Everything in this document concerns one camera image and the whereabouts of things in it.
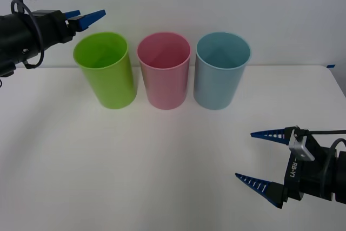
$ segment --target cup rim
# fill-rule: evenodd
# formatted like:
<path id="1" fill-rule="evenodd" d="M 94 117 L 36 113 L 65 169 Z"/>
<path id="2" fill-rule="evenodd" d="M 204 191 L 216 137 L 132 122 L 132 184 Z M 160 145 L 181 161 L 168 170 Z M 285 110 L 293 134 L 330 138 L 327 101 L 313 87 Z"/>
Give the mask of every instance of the cup rim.
<path id="1" fill-rule="evenodd" d="M 242 65 L 237 66 L 237 67 L 234 67 L 234 68 L 220 68 L 220 67 L 216 67 L 216 66 L 214 66 L 214 65 L 211 65 L 211 64 L 209 64 L 208 62 L 206 62 L 204 59 L 202 59 L 202 58 L 199 56 L 199 53 L 198 53 L 198 51 L 197 51 L 198 43 L 199 43 L 200 40 L 202 40 L 205 36 L 207 36 L 207 35 L 212 35 L 212 34 L 216 34 L 216 33 L 223 33 L 223 34 L 235 35 L 235 36 L 239 37 L 241 40 L 243 40 L 243 41 L 247 44 L 247 46 L 249 47 L 249 50 L 250 50 L 250 55 L 249 55 L 249 58 L 247 59 L 247 61 L 244 62 Z M 200 61 L 202 61 L 205 65 L 207 65 L 207 66 L 209 66 L 209 67 L 212 67 L 212 68 L 214 68 L 214 69 L 216 69 L 216 70 L 235 70 L 235 69 L 239 69 L 239 68 L 241 68 L 241 67 L 243 67 L 243 66 L 246 66 L 246 64 L 249 62 L 250 57 L 251 57 L 251 48 L 250 48 L 250 45 L 247 43 L 247 41 L 245 41 L 242 37 L 240 37 L 240 36 L 237 35 L 237 34 L 233 34 L 232 32 L 226 32 L 226 31 L 216 31 L 216 32 L 210 32 L 210 33 L 204 35 L 203 37 L 201 37 L 201 38 L 198 40 L 198 42 L 197 42 L 197 44 L 196 44 L 196 56 L 197 56 L 198 59 L 199 59 Z"/>
<path id="2" fill-rule="evenodd" d="M 177 35 L 177 36 L 183 38 L 183 39 L 187 42 L 187 44 L 189 45 L 189 48 L 190 48 L 190 52 L 189 52 L 189 55 L 187 56 L 187 58 L 186 58 L 185 61 L 183 61 L 182 63 L 180 63 L 180 64 L 178 64 L 178 65 L 176 65 L 176 66 L 174 66 L 174 67 L 170 67 L 170 68 L 155 68 L 155 67 L 153 67 L 153 66 L 150 66 L 150 65 L 146 64 L 145 62 L 143 62 L 143 61 L 141 60 L 141 58 L 140 58 L 139 55 L 138 55 L 138 48 L 139 48 L 139 46 L 141 45 L 141 43 L 142 43 L 145 39 L 147 39 L 149 36 L 158 35 L 158 34 L 162 34 L 162 33 Z M 155 32 L 155 33 L 153 33 L 153 34 L 147 35 L 147 36 L 145 36 L 145 37 L 139 42 L 139 44 L 138 44 L 138 46 L 137 46 L 137 57 L 138 57 L 138 60 L 139 60 L 140 64 L 142 64 L 142 65 L 144 65 L 144 66 L 146 66 L 146 67 L 148 67 L 148 68 L 150 68 L 150 69 L 154 69 L 154 70 L 172 70 L 172 69 L 179 68 L 179 67 L 183 66 L 184 64 L 186 64 L 186 62 L 189 62 L 189 61 L 190 61 L 191 52 L 192 52 L 192 50 L 191 50 L 191 45 L 190 45 L 189 41 L 188 41 L 184 36 L 182 36 L 181 34 L 178 34 L 177 32 L 172 32 L 172 31 L 160 31 L 160 32 Z"/>
<path id="3" fill-rule="evenodd" d="M 77 62 L 76 59 L 75 59 L 75 51 L 76 51 L 77 46 L 78 46 L 82 41 L 84 41 L 85 39 L 90 38 L 90 37 L 93 37 L 93 36 L 95 36 L 95 35 L 101 35 L 101 34 L 114 34 L 114 35 L 117 35 L 117 36 L 120 36 L 121 38 L 123 38 L 124 41 L 125 41 L 125 43 L 126 43 L 126 51 L 125 51 L 124 55 L 123 55 L 118 61 L 116 61 L 115 63 L 112 63 L 111 65 L 108 65 L 108 66 L 106 66 L 106 67 L 91 68 L 91 67 L 86 67 L 86 66 L 81 65 L 81 64 L 80 64 L 79 62 Z M 83 68 L 83 69 L 88 69 L 88 70 L 103 70 L 103 69 L 109 68 L 109 67 L 114 66 L 114 65 L 116 65 L 117 63 L 121 62 L 121 61 L 126 57 L 126 55 L 128 54 L 128 52 L 129 52 L 129 43 L 128 43 L 128 41 L 126 40 L 126 38 L 125 38 L 123 35 L 121 35 L 121 34 L 119 34 L 119 33 L 117 33 L 117 32 L 106 31 L 106 32 L 97 32 L 97 33 L 95 33 L 95 34 L 91 34 L 91 35 L 89 35 L 89 36 L 83 38 L 82 40 L 80 40 L 80 41 L 76 44 L 76 46 L 75 46 L 75 48 L 74 48 L 73 57 L 74 57 L 74 60 L 75 60 L 75 62 L 77 63 L 77 65 L 80 66 L 80 67 Z"/>

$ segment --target white backdrop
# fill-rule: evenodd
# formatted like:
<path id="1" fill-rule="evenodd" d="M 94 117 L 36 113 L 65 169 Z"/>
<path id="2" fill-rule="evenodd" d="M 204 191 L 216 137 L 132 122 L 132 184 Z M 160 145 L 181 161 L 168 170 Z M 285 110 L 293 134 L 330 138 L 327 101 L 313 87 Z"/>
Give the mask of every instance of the white backdrop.
<path id="1" fill-rule="evenodd" d="M 0 0 L 1 15 L 10 12 L 10 1 Z M 139 41 L 160 30 L 179 32 L 193 48 L 208 32 L 234 32 L 250 44 L 250 64 L 330 64 L 346 53 L 346 0 L 37 0 L 26 4 L 32 10 L 107 12 L 72 42 L 50 48 L 44 61 L 48 67 L 74 66 L 75 44 L 98 31 L 123 34 L 134 65 Z"/>

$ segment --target cup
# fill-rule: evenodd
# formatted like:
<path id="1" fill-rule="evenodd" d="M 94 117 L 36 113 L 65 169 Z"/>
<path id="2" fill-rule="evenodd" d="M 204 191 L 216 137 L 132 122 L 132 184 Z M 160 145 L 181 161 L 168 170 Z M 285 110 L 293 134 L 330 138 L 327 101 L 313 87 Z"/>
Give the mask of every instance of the cup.
<path id="1" fill-rule="evenodd" d="M 102 32 L 86 37 L 76 45 L 74 59 L 106 108 L 123 108 L 135 99 L 128 44 L 121 35 Z"/>
<path id="2" fill-rule="evenodd" d="M 191 47 L 174 32 L 158 32 L 137 49 L 149 102 L 156 108 L 179 107 L 187 94 Z"/>
<path id="3" fill-rule="evenodd" d="M 223 109 L 234 96 L 250 47 L 228 32 L 213 32 L 202 37 L 196 48 L 194 97 L 207 109 Z"/>

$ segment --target cable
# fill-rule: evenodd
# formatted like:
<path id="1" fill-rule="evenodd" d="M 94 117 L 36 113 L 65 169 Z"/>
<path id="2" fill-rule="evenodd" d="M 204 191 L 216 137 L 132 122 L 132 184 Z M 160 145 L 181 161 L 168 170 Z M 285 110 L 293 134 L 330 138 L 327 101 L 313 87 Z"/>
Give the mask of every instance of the cable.
<path id="1" fill-rule="evenodd" d="M 40 48 L 40 52 L 41 52 L 41 56 L 39 58 L 39 61 L 37 62 L 37 64 L 29 64 L 28 61 L 24 61 L 24 65 L 27 69 L 34 69 L 37 68 L 38 66 L 40 66 L 43 62 L 43 58 L 44 58 L 44 45 L 43 45 L 43 37 L 41 34 L 41 30 L 39 29 L 39 26 L 37 24 L 36 18 L 34 17 L 34 15 L 32 14 L 32 12 L 30 11 L 30 9 L 21 1 L 19 0 L 13 0 L 11 2 L 11 12 L 12 14 L 15 13 L 15 4 L 17 4 L 17 6 L 21 6 L 22 8 L 24 8 L 24 10 L 28 13 L 28 15 L 30 16 L 32 23 L 35 26 L 36 32 L 37 32 L 37 36 L 38 36 L 38 43 L 39 43 L 39 48 Z"/>
<path id="2" fill-rule="evenodd" d="M 324 197 L 324 186 L 325 186 L 325 178 L 327 176 L 327 171 L 328 171 L 329 163 L 330 163 L 331 157 L 335 155 L 336 146 L 340 142 L 343 142 L 345 147 L 346 147 L 346 140 L 344 138 L 338 138 L 331 145 L 331 147 L 330 147 L 330 149 L 328 151 L 328 154 L 327 154 L 327 158 L 325 159 L 325 163 L 324 163 L 324 166 L 323 166 L 323 169 L 322 169 L 322 178 L 321 178 L 321 184 L 320 184 L 320 197 L 322 199 L 325 199 L 325 197 Z"/>
<path id="3" fill-rule="evenodd" d="M 308 131 L 309 135 L 339 135 L 346 134 L 346 130 L 332 130 L 332 131 Z"/>

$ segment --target table surface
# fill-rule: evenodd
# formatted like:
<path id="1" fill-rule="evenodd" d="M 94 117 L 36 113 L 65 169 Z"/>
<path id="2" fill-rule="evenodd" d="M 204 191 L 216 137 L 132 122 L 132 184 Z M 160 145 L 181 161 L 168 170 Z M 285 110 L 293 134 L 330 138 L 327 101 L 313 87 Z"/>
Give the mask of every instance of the table surface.
<path id="1" fill-rule="evenodd" d="M 290 155 L 254 131 L 345 129 L 346 98 L 321 66 L 247 67 L 219 111 L 138 94 L 103 108 L 78 68 L 18 69 L 0 89 L 0 229 L 342 230 L 346 205 L 305 195 L 277 209 L 234 173 L 283 183 Z M 330 146 L 338 136 L 317 136 Z"/>

